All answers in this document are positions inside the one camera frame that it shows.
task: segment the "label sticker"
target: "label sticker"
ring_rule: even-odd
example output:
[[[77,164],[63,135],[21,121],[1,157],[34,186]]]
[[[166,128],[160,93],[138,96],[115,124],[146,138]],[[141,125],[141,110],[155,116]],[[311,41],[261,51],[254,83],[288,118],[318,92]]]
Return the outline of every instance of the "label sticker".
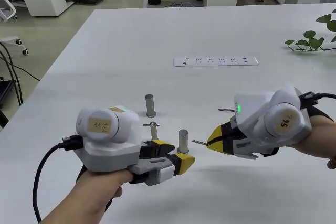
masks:
[[[109,134],[111,131],[111,120],[101,118],[89,118],[87,130],[89,132]]]
[[[112,107],[112,108],[109,108],[109,110],[112,110],[112,111],[114,111],[114,112],[119,112],[119,113],[123,113],[123,112],[125,112],[124,110],[122,110],[122,109],[120,109],[120,108],[118,108],[118,107]]]
[[[287,110],[282,113],[281,119],[277,122],[276,131],[280,134],[284,134],[290,131],[297,120],[297,114],[293,110]]]

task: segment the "table surface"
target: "table surface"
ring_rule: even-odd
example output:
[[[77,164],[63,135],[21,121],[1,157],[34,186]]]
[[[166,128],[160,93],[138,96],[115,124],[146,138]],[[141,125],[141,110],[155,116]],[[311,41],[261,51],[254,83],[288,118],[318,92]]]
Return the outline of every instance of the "table surface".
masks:
[[[96,10],[61,53],[32,95],[0,134],[0,222],[35,223],[33,180],[44,154],[73,134],[84,106],[122,104],[144,117],[153,93],[161,140],[178,131],[205,141],[227,122],[237,92],[275,90],[336,93],[335,52],[295,54],[284,47],[308,29],[331,35],[314,20],[332,4]],[[257,57],[250,67],[173,67],[175,57]],[[336,118],[336,106],[319,108]],[[143,138],[150,137],[143,127]],[[282,148],[256,161],[190,143],[195,164],[163,184],[125,185],[102,223],[277,224],[334,221],[336,173],[318,159]],[[46,163],[38,191],[42,216],[75,183],[81,162],[57,151]]]

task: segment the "black pole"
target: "black pole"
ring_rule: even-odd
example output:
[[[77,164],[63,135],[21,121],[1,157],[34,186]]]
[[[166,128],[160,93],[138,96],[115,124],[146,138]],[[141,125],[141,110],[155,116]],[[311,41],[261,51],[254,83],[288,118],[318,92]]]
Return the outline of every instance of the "black pole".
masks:
[[[8,123],[8,118],[5,116],[5,114],[0,110],[0,126],[4,128],[6,124]]]

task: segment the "power strip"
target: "power strip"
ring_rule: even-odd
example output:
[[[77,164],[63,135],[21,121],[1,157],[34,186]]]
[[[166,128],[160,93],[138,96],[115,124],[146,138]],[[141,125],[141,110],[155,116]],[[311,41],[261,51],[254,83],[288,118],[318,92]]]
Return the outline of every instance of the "power strip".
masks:
[[[189,66],[253,66],[259,65],[256,57],[232,57],[232,58],[175,58],[175,67],[189,67]]]

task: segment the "gray floor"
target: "gray floor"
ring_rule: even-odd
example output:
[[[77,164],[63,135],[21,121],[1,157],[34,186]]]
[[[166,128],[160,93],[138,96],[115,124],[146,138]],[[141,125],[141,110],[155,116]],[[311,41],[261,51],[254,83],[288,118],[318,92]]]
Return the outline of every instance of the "gray floor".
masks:
[[[162,0],[158,7],[168,6],[174,2],[195,0]],[[264,4],[274,4],[265,0]],[[253,5],[254,0],[238,0],[238,5]],[[18,20],[0,24],[0,38],[18,36],[29,48],[30,55],[23,56],[20,51],[11,51],[14,64],[42,78],[48,68],[57,59],[67,43],[75,35],[94,9],[102,8],[141,8],[142,0],[104,0],[97,6],[73,5],[58,18],[33,18],[27,9],[18,8]],[[17,70],[22,85],[24,99],[33,91],[37,81],[24,72]],[[9,79],[5,64],[0,64],[0,76]],[[7,97],[3,112],[11,118],[18,109],[15,92]]]

